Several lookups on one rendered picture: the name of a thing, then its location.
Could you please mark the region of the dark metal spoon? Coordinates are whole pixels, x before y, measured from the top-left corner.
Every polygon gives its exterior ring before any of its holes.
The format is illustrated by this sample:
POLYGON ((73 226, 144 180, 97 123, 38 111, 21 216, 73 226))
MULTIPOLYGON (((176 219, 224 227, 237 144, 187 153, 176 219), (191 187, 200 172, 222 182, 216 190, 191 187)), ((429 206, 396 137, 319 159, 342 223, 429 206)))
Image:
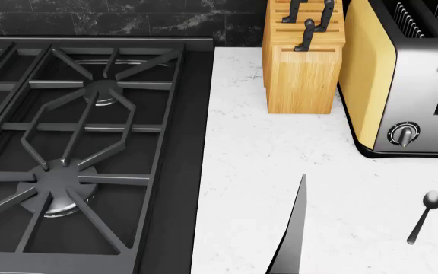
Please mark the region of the dark metal spoon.
POLYGON ((429 191, 423 197, 425 210, 407 238, 407 244, 414 245, 431 209, 438 209, 438 191, 429 191))

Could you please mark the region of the black gas cooktop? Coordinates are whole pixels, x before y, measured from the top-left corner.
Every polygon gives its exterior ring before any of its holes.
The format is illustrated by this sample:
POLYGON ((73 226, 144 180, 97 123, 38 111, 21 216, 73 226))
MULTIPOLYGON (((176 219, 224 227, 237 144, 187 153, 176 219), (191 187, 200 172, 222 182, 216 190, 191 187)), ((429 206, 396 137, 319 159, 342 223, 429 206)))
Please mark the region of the black gas cooktop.
POLYGON ((214 58, 210 37, 0 37, 13 45, 183 46, 148 222, 137 253, 0 256, 0 274, 190 274, 214 58))

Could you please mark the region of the large round gas burner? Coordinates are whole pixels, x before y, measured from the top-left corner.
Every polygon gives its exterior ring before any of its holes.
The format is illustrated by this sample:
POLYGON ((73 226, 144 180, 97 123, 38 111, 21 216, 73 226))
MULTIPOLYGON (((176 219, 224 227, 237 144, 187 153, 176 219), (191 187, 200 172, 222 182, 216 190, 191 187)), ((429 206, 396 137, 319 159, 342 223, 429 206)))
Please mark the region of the large round gas burner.
POLYGON ((61 161, 55 159, 48 162, 48 171, 44 171, 41 166, 33 168, 31 171, 35 174, 36 182, 20 182, 17 185, 17 191, 22 192, 33 187, 38 193, 21 202, 21 205, 27 211, 34 213, 41 193, 50 191, 52 201, 44 215, 46 218, 58 218, 77 212, 79 208, 68 196, 66 190, 72 189, 84 202, 90 202, 98 189, 96 184, 79 182, 78 175, 81 171, 78 169, 78 163, 80 161, 80 159, 73 158, 68 166, 62 166, 61 161))

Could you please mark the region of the wooden knife block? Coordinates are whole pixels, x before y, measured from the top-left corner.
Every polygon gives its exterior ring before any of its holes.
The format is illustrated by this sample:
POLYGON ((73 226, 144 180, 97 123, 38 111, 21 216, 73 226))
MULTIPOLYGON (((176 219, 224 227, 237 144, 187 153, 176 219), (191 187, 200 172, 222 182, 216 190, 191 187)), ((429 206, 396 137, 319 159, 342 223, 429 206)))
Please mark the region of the wooden knife block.
POLYGON ((290 0, 268 0, 262 40, 263 83, 268 113, 328 114, 345 45, 343 0, 335 0, 326 32, 315 32, 308 52, 302 43, 304 22, 320 24, 324 0, 301 3, 295 24, 283 24, 290 0))

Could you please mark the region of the steel toaster dial knob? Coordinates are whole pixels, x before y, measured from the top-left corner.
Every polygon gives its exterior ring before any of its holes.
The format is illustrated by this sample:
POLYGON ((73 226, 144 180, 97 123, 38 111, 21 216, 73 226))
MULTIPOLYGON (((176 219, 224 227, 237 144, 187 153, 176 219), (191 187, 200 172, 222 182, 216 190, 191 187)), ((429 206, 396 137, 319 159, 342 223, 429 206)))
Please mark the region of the steel toaster dial knob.
POLYGON ((393 145, 399 145, 405 148, 412 143, 421 133, 418 124, 407 121, 395 124, 387 132, 387 139, 393 145))

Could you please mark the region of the black-handled knife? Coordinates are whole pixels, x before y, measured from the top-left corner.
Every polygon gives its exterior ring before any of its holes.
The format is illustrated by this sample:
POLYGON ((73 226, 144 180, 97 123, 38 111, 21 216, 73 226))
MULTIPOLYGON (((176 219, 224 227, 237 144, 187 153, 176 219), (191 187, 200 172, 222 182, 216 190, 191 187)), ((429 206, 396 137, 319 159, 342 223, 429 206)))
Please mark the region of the black-handled knife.
POLYGON ((326 32, 327 26, 332 17, 332 12, 335 6, 335 0, 324 0, 324 8, 321 15, 320 24, 314 27, 315 32, 326 32))
POLYGON ((290 0, 289 6, 289 15, 285 18, 282 18, 281 22, 283 24, 295 24, 297 21, 297 15, 299 11, 299 7, 301 3, 307 3, 308 0, 290 0))
POLYGON ((315 22, 311 18, 304 22, 305 31, 303 32, 302 43, 294 47, 295 52, 308 52, 315 30, 315 22))

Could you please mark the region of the large black cast-iron grate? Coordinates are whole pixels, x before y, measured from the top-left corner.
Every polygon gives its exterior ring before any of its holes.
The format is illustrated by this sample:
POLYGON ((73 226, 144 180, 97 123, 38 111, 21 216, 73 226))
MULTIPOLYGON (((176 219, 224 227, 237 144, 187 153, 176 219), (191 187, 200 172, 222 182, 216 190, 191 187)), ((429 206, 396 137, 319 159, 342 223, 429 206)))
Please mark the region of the large black cast-iron grate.
POLYGON ((0 256, 111 256, 137 253, 163 154, 183 46, 13 45, 0 61, 0 256), (116 80, 122 95, 96 107, 84 87, 116 80), (52 195, 34 213, 21 202, 35 188, 31 171, 59 159, 80 159, 78 180, 98 189, 90 202, 72 189, 79 208, 46 218, 52 195))

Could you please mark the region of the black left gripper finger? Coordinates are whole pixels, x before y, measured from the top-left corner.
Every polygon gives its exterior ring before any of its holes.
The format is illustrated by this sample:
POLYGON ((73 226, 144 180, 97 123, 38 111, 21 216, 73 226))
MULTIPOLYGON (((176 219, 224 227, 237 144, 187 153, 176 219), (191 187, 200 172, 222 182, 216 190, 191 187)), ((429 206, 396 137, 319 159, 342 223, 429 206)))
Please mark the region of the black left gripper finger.
POLYGON ((300 274, 306 218, 306 175, 301 178, 287 227, 265 274, 300 274))

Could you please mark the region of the small round gas burner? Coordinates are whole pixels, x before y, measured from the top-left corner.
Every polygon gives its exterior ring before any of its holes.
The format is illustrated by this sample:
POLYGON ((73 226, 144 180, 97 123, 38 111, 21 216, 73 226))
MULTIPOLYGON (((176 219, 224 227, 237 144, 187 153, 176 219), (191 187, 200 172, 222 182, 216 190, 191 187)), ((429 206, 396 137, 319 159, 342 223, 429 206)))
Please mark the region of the small round gas burner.
POLYGON ((97 102, 95 103, 96 107, 104 107, 117 102, 117 100, 110 94, 111 91, 114 91, 118 95, 122 95, 123 93, 123 88, 118 86, 118 82, 109 79, 92 81, 84 87, 84 90, 84 99, 86 102, 90 102, 94 94, 98 95, 97 102))

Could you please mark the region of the yellow and steel toaster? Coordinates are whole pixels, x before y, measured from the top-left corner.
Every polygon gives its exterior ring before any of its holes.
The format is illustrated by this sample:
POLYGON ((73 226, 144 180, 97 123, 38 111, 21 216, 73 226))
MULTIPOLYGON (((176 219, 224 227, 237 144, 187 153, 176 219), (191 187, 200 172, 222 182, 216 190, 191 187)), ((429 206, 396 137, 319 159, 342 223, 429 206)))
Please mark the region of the yellow and steel toaster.
POLYGON ((438 0, 343 0, 338 90, 354 144, 368 158, 438 158, 438 0), (413 122, 405 148, 387 132, 413 122))

